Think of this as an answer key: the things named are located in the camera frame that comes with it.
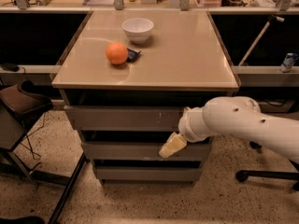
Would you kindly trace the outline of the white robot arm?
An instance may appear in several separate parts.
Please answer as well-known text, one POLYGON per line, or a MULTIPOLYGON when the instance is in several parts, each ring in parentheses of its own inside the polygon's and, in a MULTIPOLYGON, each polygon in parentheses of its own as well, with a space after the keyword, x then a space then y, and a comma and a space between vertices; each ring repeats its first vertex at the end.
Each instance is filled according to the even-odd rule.
POLYGON ((263 114, 245 96, 217 97, 202 107, 186 108, 159 155, 168 158, 187 146, 215 135, 232 135, 266 147, 299 163, 299 121, 263 114))

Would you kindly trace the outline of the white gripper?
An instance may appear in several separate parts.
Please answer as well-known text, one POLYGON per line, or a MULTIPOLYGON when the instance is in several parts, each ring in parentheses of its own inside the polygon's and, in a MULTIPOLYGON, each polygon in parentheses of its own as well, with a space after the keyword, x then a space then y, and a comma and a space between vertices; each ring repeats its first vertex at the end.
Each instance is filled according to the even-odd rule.
POLYGON ((204 141, 212 135, 212 131, 206 126, 201 107, 183 108, 183 115, 178 123, 179 133, 172 133, 162 145, 159 155, 168 158, 191 143, 204 141))

